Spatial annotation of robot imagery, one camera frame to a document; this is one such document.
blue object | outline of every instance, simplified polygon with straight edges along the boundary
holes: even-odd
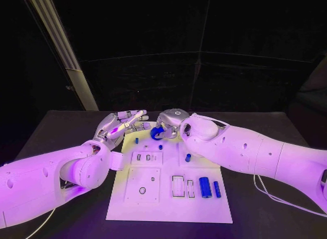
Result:
[[[217,196],[217,198],[220,198],[219,182],[215,181],[213,185],[215,185],[215,190],[216,190],[216,196]]]
[[[207,177],[199,178],[199,183],[200,183],[202,197],[212,198],[212,188],[210,188],[209,178]]]
[[[164,132],[164,129],[163,129],[163,126],[160,126],[158,128],[157,127],[153,127],[151,131],[150,131],[150,135],[151,135],[151,138],[154,140],[161,140],[161,138],[156,138],[156,134]]]
[[[190,153],[187,153],[187,155],[186,155],[186,162],[190,161],[190,157],[192,157],[192,155],[190,155]]]

blue cylinder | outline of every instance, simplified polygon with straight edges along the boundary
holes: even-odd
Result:
[[[219,182],[215,181],[213,185],[215,185],[216,196],[217,196],[217,198],[220,198]]]
[[[151,138],[154,140],[161,140],[161,138],[156,138],[156,134],[164,132],[164,129],[163,129],[163,126],[160,126],[158,128],[157,127],[153,127],[151,131],[150,131],[150,135],[151,135]]]
[[[192,155],[190,155],[190,153],[187,153],[187,155],[186,155],[186,162],[190,161],[190,157],[192,157]]]
[[[200,183],[202,197],[212,198],[212,188],[210,188],[209,178],[207,177],[199,178],[199,183]]]

black table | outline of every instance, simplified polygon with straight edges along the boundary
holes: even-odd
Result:
[[[109,112],[49,111],[17,158],[81,145],[92,139],[98,123]],[[148,112],[156,121],[160,112]],[[277,140],[307,145],[287,115],[274,113],[200,113],[249,128]],[[32,238],[40,239],[323,239],[327,218],[290,207],[262,194],[254,176],[222,168],[233,224],[107,221],[115,171],[104,184],[60,206]],[[292,203],[320,211],[308,197],[291,186],[264,178],[268,191]],[[0,230],[0,238],[23,239],[49,213]]]

white board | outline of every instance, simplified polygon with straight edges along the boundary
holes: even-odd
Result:
[[[115,176],[107,220],[233,223],[220,166],[194,156],[186,162],[189,152],[179,138],[156,141],[148,130],[125,136],[125,166]],[[137,161],[138,152],[144,154],[141,163]],[[163,153],[163,163],[160,157],[153,163],[144,161],[145,155],[153,155],[153,152]],[[184,197],[173,197],[173,176],[183,176]],[[212,198],[202,198],[200,177],[209,177]],[[193,198],[189,197],[189,180],[193,180]],[[216,197],[213,181],[219,182],[220,198]]]

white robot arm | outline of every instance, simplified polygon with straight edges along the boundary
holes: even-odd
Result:
[[[228,123],[219,127],[209,117],[171,109],[160,114],[154,139],[180,135],[192,154],[228,169],[271,177],[294,186],[327,213],[327,150],[284,143]]]
[[[109,114],[94,140],[0,167],[0,228],[53,210],[102,184],[109,169],[122,170],[122,154],[111,150],[125,133],[151,128],[138,122],[148,119],[145,114],[145,110]],[[69,184],[60,186],[60,179]]]

